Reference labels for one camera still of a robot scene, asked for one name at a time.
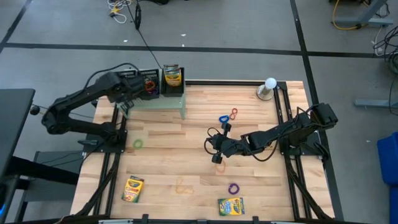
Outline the grey low cabinet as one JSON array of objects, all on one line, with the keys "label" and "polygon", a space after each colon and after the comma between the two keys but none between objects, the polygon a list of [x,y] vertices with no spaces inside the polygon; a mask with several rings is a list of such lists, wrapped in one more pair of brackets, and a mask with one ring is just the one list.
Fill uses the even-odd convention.
[{"label": "grey low cabinet", "polygon": [[[34,162],[78,173],[81,151],[36,152]],[[76,186],[44,179],[31,179],[28,190],[22,194],[24,202],[72,201]]]}]

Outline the grey desk leg frame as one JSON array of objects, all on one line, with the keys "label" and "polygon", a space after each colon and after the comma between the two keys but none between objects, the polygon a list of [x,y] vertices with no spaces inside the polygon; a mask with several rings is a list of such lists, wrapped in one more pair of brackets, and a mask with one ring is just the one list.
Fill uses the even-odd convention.
[{"label": "grey desk leg frame", "polygon": [[386,17],[374,17],[378,10],[387,4],[387,1],[388,0],[371,0],[370,5],[367,6],[366,10],[358,17],[336,17],[336,10],[340,3],[340,0],[336,0],[333,7],[331,23],[339,30],[354,30],[365,26],[386,27],[393,25],[394,22],[391,19]]}]

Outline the blue plastic bin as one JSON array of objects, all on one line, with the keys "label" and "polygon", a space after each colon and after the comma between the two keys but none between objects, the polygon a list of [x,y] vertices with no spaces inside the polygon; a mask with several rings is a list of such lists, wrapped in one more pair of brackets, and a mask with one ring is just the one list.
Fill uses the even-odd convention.
[{"label": "blue plastic bin", "polygon": [[390,188],[389,224],[398,224],[398,132],[377,142],[382,179]]}]

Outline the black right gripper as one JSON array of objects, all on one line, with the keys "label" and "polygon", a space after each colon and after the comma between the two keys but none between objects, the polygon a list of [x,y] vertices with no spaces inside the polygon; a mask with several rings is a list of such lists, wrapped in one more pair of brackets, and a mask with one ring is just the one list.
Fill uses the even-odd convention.
[{"label": "black right gripper", "polygon": [[222,134],[218,133],[212,136],[212,146],[216,151],[212,155],[212,162],[220,164],[223,160],[222,155],[227,158],[234,155],[248,156],[248,142],[244,138],[238,140],[227,137],[228,133],[231,131],[231,125],[229,123],[223,123],[221,128],[223,129]]}]

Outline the black stand pole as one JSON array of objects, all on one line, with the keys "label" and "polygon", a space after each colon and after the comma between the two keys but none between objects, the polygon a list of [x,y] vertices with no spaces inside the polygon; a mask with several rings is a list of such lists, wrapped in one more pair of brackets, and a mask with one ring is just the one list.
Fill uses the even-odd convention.
[{"label": "black stand pole", "polygon": [[150,49],[150,47],[148,46],[143,34],[140,31],[140,27],[141,27],[141,21],[142,21],[142,12],[141,12],[141,6],[139,4],[139,0],[131,0],[131,1],[135,1],[136,2],[136,6],[135,6],[135,10],[134,10],[134,14],[132,14],[131,8],[129,6],[127,6],[127,9],[129,11],[130,17],[132,19],[132,22],[134,23],[134,28],[135,30],[138,31],[144,45],[146,46],[147,50],[150,52],[150,54],[152,55],[152,57],[154,58],[157,66],[159,68],[161,68],[160,63],[158,61],[158,59],[156,58],[155,54],[153,53],[153,51]]}]

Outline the round metal lamp base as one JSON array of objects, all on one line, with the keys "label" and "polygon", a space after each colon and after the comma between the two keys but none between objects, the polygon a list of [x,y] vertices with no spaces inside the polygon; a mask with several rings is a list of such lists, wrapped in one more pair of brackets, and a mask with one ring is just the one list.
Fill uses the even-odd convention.
[{"label": "round metal lamp base", "polygon": [[257,88],[256,95],[262,101],[271,100],[274,97],[274,90],[263,84]]}]

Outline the yellow rubber band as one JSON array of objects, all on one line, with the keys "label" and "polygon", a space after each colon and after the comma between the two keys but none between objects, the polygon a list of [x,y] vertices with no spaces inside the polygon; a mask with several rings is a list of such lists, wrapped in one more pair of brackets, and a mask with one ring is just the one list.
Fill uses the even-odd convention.
[{"label": "yellow rubber band", "polygon": [[178,177],[176,180],[175,192],[177,194],[194,194],[194,189],[191,185],[184,184],[184,178]]}]

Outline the green blue crayon box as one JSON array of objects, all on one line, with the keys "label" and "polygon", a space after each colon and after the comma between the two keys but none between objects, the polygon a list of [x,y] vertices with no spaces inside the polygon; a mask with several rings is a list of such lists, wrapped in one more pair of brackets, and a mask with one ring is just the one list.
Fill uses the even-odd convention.
[{"label": "green blue crayon box", "polygon": [[244,200],[241,197],[218,199],[219,215],[244,215]]}]

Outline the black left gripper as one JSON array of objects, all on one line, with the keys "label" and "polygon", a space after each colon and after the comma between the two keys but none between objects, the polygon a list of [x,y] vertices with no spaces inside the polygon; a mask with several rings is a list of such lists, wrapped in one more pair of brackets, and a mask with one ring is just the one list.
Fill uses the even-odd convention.
[{"label": "black left gripper", "polygon": [[122,103],[133,100],[136,95],[141,93],[141,96],[146,97],[147,92],[144,91],[146,81],[142,76],[134,78],[125,78],[118,76],[119,84],[115,87],[111,96],[112,103]]}]

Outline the grey desk foot bar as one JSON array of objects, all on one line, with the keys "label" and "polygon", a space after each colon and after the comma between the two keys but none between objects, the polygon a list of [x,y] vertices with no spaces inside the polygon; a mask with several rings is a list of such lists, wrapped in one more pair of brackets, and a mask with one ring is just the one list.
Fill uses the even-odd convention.
[{"label": "grey desk foot bar", "polygon": [[354,100],[355,106],[363,106],[363,107],[373,107],[373,108],[394,108],[398,109],[398,101],[389,102],[388,100],[364,100],[357,99]]}]

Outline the black desk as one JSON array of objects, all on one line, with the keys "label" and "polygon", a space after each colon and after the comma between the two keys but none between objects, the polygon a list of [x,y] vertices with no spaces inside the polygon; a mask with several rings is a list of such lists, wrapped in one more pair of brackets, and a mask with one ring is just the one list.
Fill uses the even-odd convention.
[{"label": "black desk", "polygon": [[34,95],[31,88],[0,89],[0,182],[6,175]]}]

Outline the green perforated metal shelf riser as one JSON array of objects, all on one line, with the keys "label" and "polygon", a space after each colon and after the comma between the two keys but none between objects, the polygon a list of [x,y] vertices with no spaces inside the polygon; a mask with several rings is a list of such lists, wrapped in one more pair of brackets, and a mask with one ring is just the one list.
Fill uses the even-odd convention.
[{"label": "green perforated metal shelf riser", "polygon": [[118,109],[127,118],[129,112],[132,110],[165,110],[175,109],[179,110],[181,118],[185,119],[185,91],[182,96],[166,97],[161,93],[162,87],[162,72],[159,71],[160,78],[160,97],[153,100],[142,100],[137,95],[133,100],[127,103],[118,104]]}]

